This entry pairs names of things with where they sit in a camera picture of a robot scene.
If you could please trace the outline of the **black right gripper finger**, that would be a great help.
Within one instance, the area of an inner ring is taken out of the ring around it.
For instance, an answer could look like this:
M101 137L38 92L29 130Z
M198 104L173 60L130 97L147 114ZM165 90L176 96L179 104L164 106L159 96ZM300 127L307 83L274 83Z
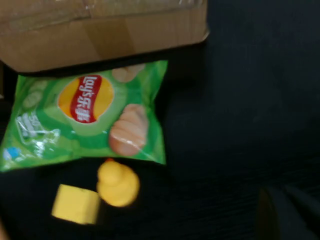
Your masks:
M264 187L258 198L260 240L318 240L320 201L293 186Z

